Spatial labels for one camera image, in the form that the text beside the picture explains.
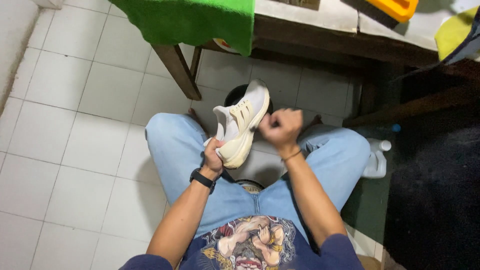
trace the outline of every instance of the green cloth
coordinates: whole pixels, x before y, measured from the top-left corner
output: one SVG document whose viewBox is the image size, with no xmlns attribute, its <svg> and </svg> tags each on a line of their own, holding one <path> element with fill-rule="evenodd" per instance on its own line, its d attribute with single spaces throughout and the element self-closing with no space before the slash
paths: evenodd
<svg viewBox="0 0 480 270">
<path fill-rule="evenodd" d="M 241 55 L 252 50 L 254 0 L 110 0 L 150 44 L 198 46 L 224 39 Z"/>
</svg>

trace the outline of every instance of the thigh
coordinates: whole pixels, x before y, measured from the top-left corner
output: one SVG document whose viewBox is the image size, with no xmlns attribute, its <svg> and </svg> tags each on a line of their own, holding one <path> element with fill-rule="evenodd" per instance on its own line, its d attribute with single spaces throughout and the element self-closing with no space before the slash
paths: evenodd
<svg viewBox="0 0 480 270">
<path fill-rule="evenodd" d="M 168 202 L 173 204 L 189 186 L 192 171 L 203 163 L 205 133 L 189 115 L 159 113 L 148 122 L 145 136 Z M 253 211 L 252 196 L 238 184 L 220 178 L 195 236 Z"/>
<path fill-rule="evenodd" d="M 299 139 L 306 161 L 338 211 L 342 209 L 361 177 L 370 155 L 367 140 L 358 133 L 327 125 L 316 125 Z M 295 199 L 288 175 L 259 194 L 260 213 L 290 219 L 300 229 Z"/>
</svg>

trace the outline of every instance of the black wristwatch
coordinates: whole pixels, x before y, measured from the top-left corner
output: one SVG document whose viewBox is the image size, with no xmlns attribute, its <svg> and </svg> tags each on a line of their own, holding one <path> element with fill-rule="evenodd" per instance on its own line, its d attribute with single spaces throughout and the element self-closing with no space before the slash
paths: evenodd
<svg viewBox="0 0 480 270">
<path fill-rule="evenodd" d="M 210 194 L 212 194 L 213 190 L 215 189 L 216 181 L 212 181 L 212 180 L 206 178 L 205 176 L 203 176 L 202 174 L 200 174 L 200 172 L 199 172 L 200 169 L 201 168 L 197 168 L 197 169 L 192 171 L 192 174 L 190 175 L 190 183 L 195 179 L 198 182 L 200 182 L 202 185 L 210 188 Z"/>
</svg>

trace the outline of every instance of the man's right hand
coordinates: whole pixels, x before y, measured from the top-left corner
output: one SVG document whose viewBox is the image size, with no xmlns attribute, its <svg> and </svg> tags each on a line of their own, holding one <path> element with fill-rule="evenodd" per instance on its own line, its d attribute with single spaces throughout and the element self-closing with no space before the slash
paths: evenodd
<svg viewBox="0 0 480 270">
<path fill-rule="evenodd" d="M 266 114 L 258 128 L 263 137 L 277 149 L 281 158 L 286 159 L 297 153 L 297 137 L 302 127 L 302 111 L 292 109 L 279 109 L 272 115 Z"/>
</svg>

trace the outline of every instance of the yellow cloth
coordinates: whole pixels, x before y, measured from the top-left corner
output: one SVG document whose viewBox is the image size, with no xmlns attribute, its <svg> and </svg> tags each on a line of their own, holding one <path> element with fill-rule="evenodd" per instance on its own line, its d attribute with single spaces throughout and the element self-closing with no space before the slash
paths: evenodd
<svg viewBox="0 0 480 270">
<path fill-rule="evenodd" d="M 435 34 L 437 42 L 438 57 L 440 61 L 452 53 L 470 33 L 473 18 L 479 7 L 474 7 L 462 13 L 459 13 L 440 26 Z"/>
</svg>

